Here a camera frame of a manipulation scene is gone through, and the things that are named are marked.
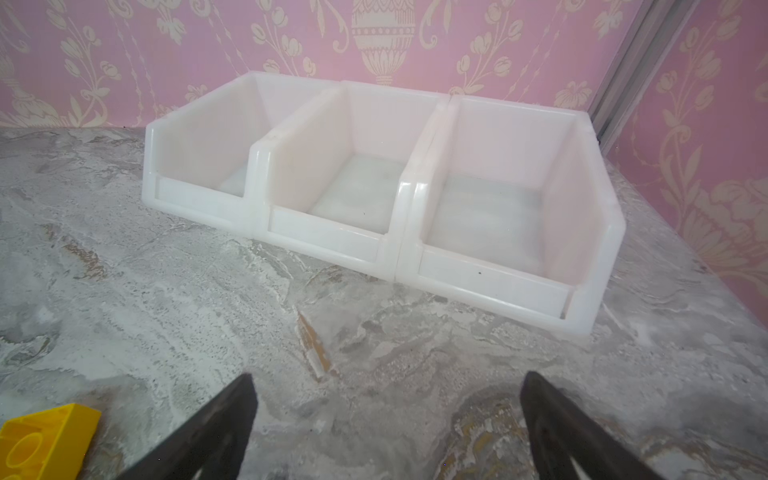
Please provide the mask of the yellow lego brick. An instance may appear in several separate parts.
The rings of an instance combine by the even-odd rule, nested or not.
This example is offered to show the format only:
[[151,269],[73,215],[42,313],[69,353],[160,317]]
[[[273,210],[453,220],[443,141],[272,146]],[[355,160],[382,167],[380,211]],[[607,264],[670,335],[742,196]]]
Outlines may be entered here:
[[1,428],[3,479],[75,479],[101,412],[72,403],[6,421]]

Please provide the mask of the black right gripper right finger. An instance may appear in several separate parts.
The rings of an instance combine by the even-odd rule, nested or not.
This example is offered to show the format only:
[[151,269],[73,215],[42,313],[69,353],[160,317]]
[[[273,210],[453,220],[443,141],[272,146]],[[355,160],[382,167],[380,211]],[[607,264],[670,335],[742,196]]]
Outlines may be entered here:
[[520,391],[534,467],[541,479],[658,479],[544,376],[529,371]]

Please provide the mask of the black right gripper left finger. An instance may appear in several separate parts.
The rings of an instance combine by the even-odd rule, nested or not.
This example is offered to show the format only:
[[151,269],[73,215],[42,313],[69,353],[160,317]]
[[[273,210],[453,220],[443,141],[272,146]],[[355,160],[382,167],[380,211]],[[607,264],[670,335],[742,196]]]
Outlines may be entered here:
[[119,477],[236,479],[257,408],[253,378],[243,373]]

